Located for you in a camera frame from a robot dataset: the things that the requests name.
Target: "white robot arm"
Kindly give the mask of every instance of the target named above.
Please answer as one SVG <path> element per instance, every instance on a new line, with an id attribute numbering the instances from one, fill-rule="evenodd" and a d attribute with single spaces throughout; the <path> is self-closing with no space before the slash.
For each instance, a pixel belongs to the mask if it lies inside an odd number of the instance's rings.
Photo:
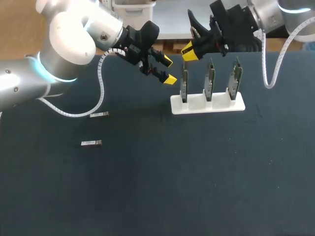
<path id="1" fill-rule="evenodd" d="M 96 48 L 118 48 L 122 58 L 140 72 L 173 84 L 176 78 L 148 61 L 170 66 L 162 52 L 152 48 L 159 28 L 147 22 L 141 30 L 123 27 L 99 0 L 37 0 L 36 10 L 48 23 L 42 50 L 21 60 L 0 61 L 0 112 L 22 102 L 63 94 L 92 61 Z"/>
<path id="2" fill-rule="evenodd" d="M 285 25 L 291 34 L 301 23 L 315 17 L 313 0 L 249 0 L 242 8 L 226 10 L 222 1 L 210 5 L 210 30 L 203 27 L 188 10 L 192 40 L 183 50 L 186 61 L 198 60 L 206 53 L 258 52 L 261 42 L 253 33 L 261 29 L 267 34 Z M 315 25 L 305 26 L 295 37 L 302 42 L 315 41 Z"/>

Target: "dark fabric surface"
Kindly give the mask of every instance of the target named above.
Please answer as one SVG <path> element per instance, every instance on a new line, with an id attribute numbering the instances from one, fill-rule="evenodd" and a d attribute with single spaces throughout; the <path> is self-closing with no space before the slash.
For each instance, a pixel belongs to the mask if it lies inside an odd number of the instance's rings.
<path id="1" fill-rule="evenodd" d="M 60 116 L 39 101 L 0 121 L 0 236 L 315 234 L 315 54 L 288 53 L 272 90 L 260 53 L 212 55 L 215 92 L 244 68 L 244 112 L 173 116 L 164 86 L 118 57 L 103 68 L 105 119 Z M 272 76 L 278 54 L 268 54 Z M 180 56 L 169 70 L 181 75 Z M 189 65 L 201 93 L 210 56 Z M 95 59 L 50 100 L 85 112 L 99 97 Z M 102 148 L 80 148 L 103 140 Z"/>

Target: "white holder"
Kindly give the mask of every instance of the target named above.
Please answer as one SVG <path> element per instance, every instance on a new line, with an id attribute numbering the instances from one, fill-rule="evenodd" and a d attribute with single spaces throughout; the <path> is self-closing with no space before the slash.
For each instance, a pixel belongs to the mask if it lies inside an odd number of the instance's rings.
<path id="1" fill-rule="evenodd" d="M 174 115 L 245 110 L 241 93 L 237 92 L 236 100 L 232 101 L 228 89 L 213 93 L 211 102 L 207 102 L 205 90 L 201 94 L 188 94 L 187 103 L 183 103 L 181 95 L 174 95 L 171 96 L 171 107 Z"/>

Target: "screw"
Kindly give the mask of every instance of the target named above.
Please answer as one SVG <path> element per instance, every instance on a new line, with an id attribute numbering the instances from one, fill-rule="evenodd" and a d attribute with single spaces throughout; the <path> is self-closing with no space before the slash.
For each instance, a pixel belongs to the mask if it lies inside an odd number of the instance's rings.
<path id="1" fill-rule="evenodd" d="M 102 41 L 106 41 L 106 40 L 108 39 L 108 37 L 107 37 L 107 35 L 102 34 L 102 35 L 100 36 L 100 39 L 101 39 Z"/>

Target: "cable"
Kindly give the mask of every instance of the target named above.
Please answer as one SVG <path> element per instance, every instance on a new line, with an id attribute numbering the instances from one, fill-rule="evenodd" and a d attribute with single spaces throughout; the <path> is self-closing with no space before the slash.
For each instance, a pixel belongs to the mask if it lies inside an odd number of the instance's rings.
<path id="1" fill-rule="evenodd" d="M 282 47 L 277 63 L 276 63 L 276 67 L 275 67 L 275 71 L 274 71 L 274 75 L 272 77 L 272 81 L 270 84 L 268 84 L 268 79 L 267 79 L 267 70 L 266 70 L 266 34 L 262 33 L 262 54 L 261 54 L 261 62 L 262 62 L 262 76 L 263 76 L 263 80 L 264 80 L 264 85 L 267 89 L 272 89 L 273 86 L 276 84 L 277 81 L 277 77 L 278 77 L 278 73 L 281 67 L 281 63 L 282 60 L 284 58 L 284 55 L 290 45 L 290 43 L 293 41 L 293 39 L 296 37 L 296 35 L 302 30 L 304 29 L 306 26 L 312 24 L 315 22 L 315 17 L 312 17 L 306 21 L 304 21 L 302 24 L 300 24 L 289 36 L 289 38 L 287 38 L 286 42 L 284 43 L 284 46 Z"/>
<path id="2" fill-rule="evenodd" d="M 103 62 L 105 60 L 105 58 L 110 54 L 110 53 L 118 53 L 122 56 L 125 56 L 125 52 L 121 49 L 117 49 L 117 48 L 110 48 L 109 50 L 107 50 L 104 55 L 100 58 L 99 63 L 98 63 L 98 67 L 97 67 L 97 75 L 98 75 L 98 81 L 99 81 L 99 86 L 100 86 L 100 98 L 99 101 L 97 103 L 97 105 L 90 111 L 82 113 L 82 114 L 70 114 L 67 112 L 63 112 L 62 110 L 58 109 L 57 107 L 55 107 L 53 104 L 51 104 L 50 102 L 48 102 L 46 99 L 44 98 L 39 98 L 40 101 L 42 101 L 43 103 L 45 103 L 47 106 L 49 106 L 51 109 L 53 109 L 55 112 L 65 116 L 65 117 L 71 117 L 71 118 L 79 118 L 79 117 L 85 117 L 88 116 L 92 113 L 94 113 L 103 103 L 104 100 L 104 83 L 103 83 L 103 78 L 102 78 L 102 65 Z"/>

